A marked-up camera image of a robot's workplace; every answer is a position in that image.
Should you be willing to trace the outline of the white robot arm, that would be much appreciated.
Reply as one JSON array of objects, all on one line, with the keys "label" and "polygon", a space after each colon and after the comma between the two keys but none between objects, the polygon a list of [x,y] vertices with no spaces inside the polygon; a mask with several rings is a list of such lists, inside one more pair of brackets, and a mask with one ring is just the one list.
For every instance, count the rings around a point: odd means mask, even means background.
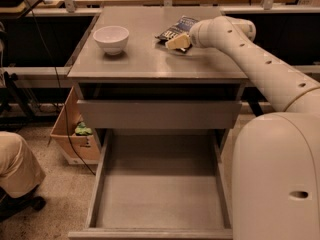
[{"label": "white robot arm", "polygon": [[168,49],[216,48],[271,104],[239,132],[232,162],[234,240],[320,240],[320,83],[254,44],[254,24],[218,16]]}]

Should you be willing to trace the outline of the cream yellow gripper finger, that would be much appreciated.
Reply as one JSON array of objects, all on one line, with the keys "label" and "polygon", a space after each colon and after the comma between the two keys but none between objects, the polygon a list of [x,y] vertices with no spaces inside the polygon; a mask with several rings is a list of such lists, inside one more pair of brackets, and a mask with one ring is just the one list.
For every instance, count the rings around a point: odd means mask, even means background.
[{"label": "cream yellow gripper finger", "polygon": [[165,46],[169,50],[187,49],[191,46],[190,37],[187,33],[179,34],[178,36],[168,40]]}]

